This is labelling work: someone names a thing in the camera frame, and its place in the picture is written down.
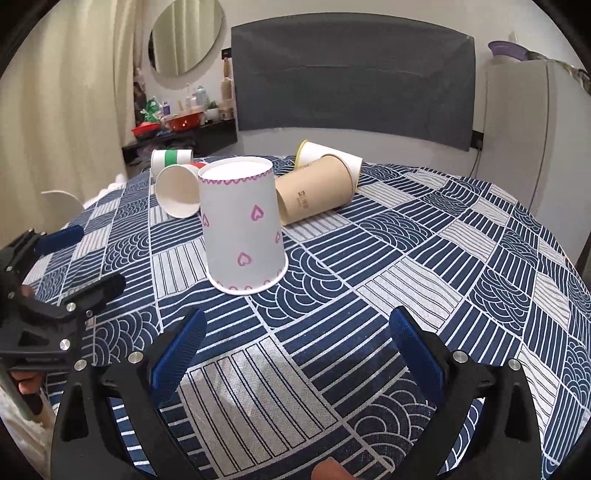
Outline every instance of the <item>blue gripper pad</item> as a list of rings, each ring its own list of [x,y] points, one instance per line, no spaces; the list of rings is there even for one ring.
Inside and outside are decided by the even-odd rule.
[[[84,229],[80,225],[73,225],[59,230],[51,235],[42,236],[35,245],[35,253],[49,255],[72,245],[76,245],[84,238]]]
[[[421,339],[404,311],[397,307],[390,314],[390,333],[418,387],[437,406],[445,399],[445,376],[427,345]]]
[[[206,333],[205,314],[201,310],[195,310],[152,369],[150,384],[154,405],[158,406],[173,396]]]

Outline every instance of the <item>tablecloth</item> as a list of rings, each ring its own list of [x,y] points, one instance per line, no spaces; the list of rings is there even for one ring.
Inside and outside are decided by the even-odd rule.
[[[277,175],[293,169],[293,157],[267,158]],[[207,336],[162,412],[206,477],[304,479],[328,456],[356,476],[387,476],[434,411],[390,338],[399,304],[476,361],[519,359],[543,478],[589,420],[591,296],[552,233],[500,188],[364,165],[350,204],[283,230],[285,278],[232,297],[206,279],[199,217],[168,217],[153,183],[142,173],[84,211],[73,222],[84,240],[41,259],[27,282],[57,303],[100,275],[125,276],[86,331],[95,364],[145,348],[192,305],[205,310]],[[64,382],[47,379],[55,405]],[[444,470],[481,408],[475,400]],[[125,407],[113,409],[135,464],[150,470]]]

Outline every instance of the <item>yellow rimmed paper cup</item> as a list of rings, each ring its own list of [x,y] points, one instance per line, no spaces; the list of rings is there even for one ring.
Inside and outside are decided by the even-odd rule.
[[[295,156],[295,167],[296,169],[302,168],[325,155],[339,157],[343,163],[347,165],[347,169],[351,175],[351,181],[355,187],[353,190],[356,190],[357,184],[359,183],[359,175],[361,174],[361,164],[363,163],[363,158],[361,157],[356,157],[355,155],[341,152],[341,150],[335,148],[325,147],[324,145],[318,145],[317,143],[304,140]]]

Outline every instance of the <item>potted plant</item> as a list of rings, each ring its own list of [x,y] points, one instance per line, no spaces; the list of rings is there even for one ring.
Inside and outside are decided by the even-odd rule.
[[[207,111],[205,112],[205,118],[208,122],[220,121],[220,110],[217,108],[216,102],[209,102],[207,106]]]

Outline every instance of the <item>paper cup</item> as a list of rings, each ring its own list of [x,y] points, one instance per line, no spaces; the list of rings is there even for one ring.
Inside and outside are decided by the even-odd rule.
[[[363,158],[361,157],[356,157],[350,153],[341,152],[340,150],[335,150],[334,148],[324,147],[323,145],[318,145],[316,143],[304,140],[297,151],[297,155],[295,156],[295,167],[296,169],[302,168],[318,160],[319,158],[324,157],[325,155],[334,155],[335,157],[339,157],[344,162],[344,164],[347,165],[347,169],[351,175],[351,180],[353,181],[354,190],[356,190],[357,184],[359,183],[359,175],[361,174],[361,163],[363,162]]]
[[[154,150],[152,152],[152,178],[171,165],[185,165],[193,161],[193,150]]]
[[[218,290],[250,295],[283,278],[283,247],[273,165],[234,157],[199,171],[206,275]]]
[[[156,178],[156,199],[171,217],[188,218],[199,211],[199,165],[205,164],[171,165]]]
[[[345,162],[325,155],[275,181],[282,225],[349,203],[355,189]]]

